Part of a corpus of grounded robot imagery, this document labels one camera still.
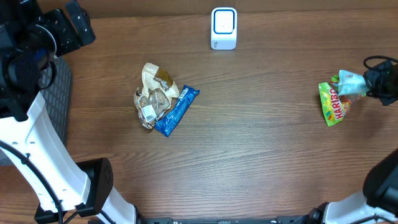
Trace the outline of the light teal snack packet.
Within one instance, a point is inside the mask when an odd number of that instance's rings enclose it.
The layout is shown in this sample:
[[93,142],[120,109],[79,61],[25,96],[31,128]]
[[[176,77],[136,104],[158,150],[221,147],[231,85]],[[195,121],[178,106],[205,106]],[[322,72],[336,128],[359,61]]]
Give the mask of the light teal snack packet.
[[338,95],[365,95],[369,88],[362,75],[347,70],[340,70],[338,81]]

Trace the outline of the green gummy candy bag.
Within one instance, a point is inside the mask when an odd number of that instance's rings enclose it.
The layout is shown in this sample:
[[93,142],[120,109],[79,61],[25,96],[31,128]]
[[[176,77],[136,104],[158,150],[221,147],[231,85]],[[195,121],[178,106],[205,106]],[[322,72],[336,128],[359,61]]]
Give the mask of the green gummy candy bag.
[[352,105],[366,96],[365,93],[339,96],[338,85],[342,80],[340,75],[334,75],[329,83],[323,82],[318,85],[322,113],[327,126],[333,126],[342,121]]

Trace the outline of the beige brown snack bag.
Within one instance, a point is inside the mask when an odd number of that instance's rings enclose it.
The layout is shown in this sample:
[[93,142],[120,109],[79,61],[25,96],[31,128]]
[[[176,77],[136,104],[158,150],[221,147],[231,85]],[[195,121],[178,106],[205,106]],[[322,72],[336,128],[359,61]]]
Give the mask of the beige brown snack bag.
[[142,90],[137,88],[134,105],[143,127],[153,129],[156,122],[171,108],[172,100],[180,91],[175,81],[163,68],[146,63],[142,69]]

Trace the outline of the blue cookie packet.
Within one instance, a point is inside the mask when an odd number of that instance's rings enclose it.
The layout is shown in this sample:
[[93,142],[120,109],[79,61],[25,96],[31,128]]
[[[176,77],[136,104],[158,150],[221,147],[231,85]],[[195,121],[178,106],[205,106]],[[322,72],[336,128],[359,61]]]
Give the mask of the blue cookie packet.
[[168,112],[166,116],[156,122],[155,129],[168,138],[199,94],[200,90],[184,85],[174,108]]

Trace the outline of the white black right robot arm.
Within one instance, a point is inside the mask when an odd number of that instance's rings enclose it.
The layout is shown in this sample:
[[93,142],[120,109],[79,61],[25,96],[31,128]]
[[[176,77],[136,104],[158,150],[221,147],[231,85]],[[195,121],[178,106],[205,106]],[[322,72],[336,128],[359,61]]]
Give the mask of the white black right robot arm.
[[[340,70],[330,82],[318,86],[322,111],[328,126],[342,121],[352,104],[364,97],[377,98],[382,105],[397,101],[397,59],[380,55],[382,62],[366,66],[358,75]],[[375,165],[363,189],[339,202],[325,202],[310,213],[288,219],[293,224],[397,223],[397,152]]]

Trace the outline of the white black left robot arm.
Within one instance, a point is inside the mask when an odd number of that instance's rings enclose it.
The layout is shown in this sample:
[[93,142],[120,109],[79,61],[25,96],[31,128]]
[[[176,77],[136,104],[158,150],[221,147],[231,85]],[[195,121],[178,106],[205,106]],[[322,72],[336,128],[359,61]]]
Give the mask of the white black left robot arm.
[[113,185],[106,158],[75,162],[46,110],[42,71],[54,59],[95,41],[88,13],[76,2],[42,12],[36,1],[1,2],[1,150],[39,198],[37,223],[97,216],[103,223],[140,222]]

